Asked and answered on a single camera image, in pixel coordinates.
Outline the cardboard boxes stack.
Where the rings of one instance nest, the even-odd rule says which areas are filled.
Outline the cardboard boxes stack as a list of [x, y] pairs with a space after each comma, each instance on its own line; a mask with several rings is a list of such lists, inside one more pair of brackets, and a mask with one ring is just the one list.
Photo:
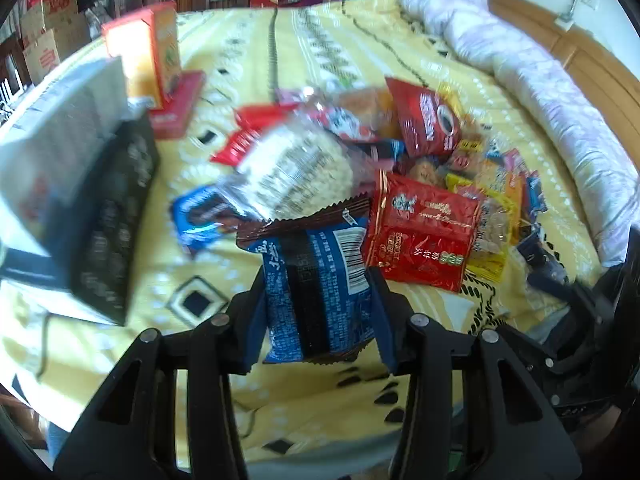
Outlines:
[[33, 84], [91, 41], [77, 0], [40, 0], [21, 18], [24, 59]]

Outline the black printed box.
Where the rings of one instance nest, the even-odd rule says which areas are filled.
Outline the black printed box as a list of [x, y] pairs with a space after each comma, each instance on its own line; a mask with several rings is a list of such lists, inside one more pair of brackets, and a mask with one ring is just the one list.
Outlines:
[[128, 315], [129, 274], [160, 154], [148, 114], [122, 122], [63, 217], [59, 289], [41, 300], [54, 314], [119, 325]]

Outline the blue Oreo snack packet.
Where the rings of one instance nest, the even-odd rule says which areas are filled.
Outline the blue Oreo snack packet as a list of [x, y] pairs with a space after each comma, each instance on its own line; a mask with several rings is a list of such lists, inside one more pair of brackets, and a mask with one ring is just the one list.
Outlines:
[[213, 184], [177, 197], [169, 206], [169, 215], [178, 244], [192, 259], [247, 222]]

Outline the yellow snack packet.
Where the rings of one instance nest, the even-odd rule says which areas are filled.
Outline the yellow snack packet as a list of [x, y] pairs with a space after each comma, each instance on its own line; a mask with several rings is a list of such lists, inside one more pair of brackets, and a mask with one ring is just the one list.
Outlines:
[[447, 188], [480, 204], [474, 242], [466, 267], [485, 280], [499, 283], [508, 260], [518, 208], [504, 194], [456, 174], [447, 174]]

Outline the wooden bed headboard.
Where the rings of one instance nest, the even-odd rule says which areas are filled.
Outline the wooden bed headboard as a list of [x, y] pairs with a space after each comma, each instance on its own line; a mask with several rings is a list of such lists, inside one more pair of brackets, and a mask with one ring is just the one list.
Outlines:
[[576, 25], [563, 30], [555, 15], [526, 0], [488, 0], [492, 14], [538, 42], [600, 110], [634, 164], [640, 162], [640, 82], [609, 50]]

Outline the blue snack packet with barcode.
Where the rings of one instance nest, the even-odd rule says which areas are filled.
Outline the blue snack packet with barcode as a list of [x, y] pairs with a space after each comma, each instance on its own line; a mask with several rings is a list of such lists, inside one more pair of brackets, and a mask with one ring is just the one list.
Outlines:
[[239, 227], [239, 248], [262, 257], [267, 364], [333, 364], [356, 359], [372, 340], [372, 292], [361, 248], [367, 194], [294, 220]]

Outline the red snack bag white print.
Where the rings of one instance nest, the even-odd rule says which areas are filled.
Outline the red snack bag white print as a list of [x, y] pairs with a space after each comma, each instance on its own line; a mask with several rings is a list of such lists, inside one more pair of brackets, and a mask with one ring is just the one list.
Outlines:
[[478, 200], [381, 171], [363, 260], [388, 280], [458, 292], [478, 218]]

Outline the orange cracker box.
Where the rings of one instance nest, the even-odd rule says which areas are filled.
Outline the orange cracker box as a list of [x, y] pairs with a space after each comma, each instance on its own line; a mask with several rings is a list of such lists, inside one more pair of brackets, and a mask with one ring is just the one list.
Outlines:
[[122, 60], [129, 101], [164, 108], [182, 74], [175, 1], [125, 14], [103, 25], [102, 35], [108, 55]]

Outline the flat red box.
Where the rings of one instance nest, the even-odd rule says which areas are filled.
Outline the flat red box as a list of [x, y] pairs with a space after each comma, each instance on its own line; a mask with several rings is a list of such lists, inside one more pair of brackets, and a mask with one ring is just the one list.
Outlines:
[[186, 135], [205, 81], [206, 73], [202, 70], [183, 72], [170, 102], [161, 110], [149, 111], [156, 140], [178, 140]]

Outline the clear bag of noodles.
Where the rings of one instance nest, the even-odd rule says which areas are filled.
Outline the clear bag of noodles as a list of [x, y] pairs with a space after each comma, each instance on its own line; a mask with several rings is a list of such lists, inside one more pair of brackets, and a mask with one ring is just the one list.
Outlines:
[[359, 148], [312, 122], [292, 119], [268, 129], [217, 188], [245, 217], [292, 220], [361, 193], [375, 173]]

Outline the light purple rolled quilt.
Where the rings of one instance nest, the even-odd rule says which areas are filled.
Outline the light purple rolled quilt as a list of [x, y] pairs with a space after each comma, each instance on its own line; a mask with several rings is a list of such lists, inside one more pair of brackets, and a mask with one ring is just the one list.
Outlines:
[[547, 133], [570, 170], [604, 266], [621, 263], [639, 224], [639, 174], [561, 63], [498, 18], [488, 0], [399, 0], [462, 62], [494, 76]]

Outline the white grey carton box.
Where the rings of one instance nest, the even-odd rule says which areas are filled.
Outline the white grey carton box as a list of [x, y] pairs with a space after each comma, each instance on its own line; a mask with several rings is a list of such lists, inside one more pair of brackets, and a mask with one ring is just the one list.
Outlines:
[[57, 206], [72, 204], [128, 112], [119, 58], [82, 64], [50, 82], [1, 128], [2, 245], [46, 256]]

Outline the red small snack packet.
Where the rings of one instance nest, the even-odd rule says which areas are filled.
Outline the red small snack packet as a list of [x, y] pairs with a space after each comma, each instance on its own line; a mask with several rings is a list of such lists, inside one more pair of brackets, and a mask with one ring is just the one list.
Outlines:
[[237, 108], [234, 118], [238, 128], [228, 136], [224, 147], [209, 157], [209, 161], [229, 167], [238, 166], [262, 134], [283, 122], [297, 107], [297, 104], [259, 104]]

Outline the red Nescafe coffee bag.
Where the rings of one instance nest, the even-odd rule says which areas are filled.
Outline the red Nescafe coffee bag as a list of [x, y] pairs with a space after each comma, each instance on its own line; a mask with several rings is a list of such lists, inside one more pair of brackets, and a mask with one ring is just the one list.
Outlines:
[[402, 138], [408, 154], [448, 157], [460, 141], [457, 115], [436, 91], [408, 81], [386, 77], [397, 110]]

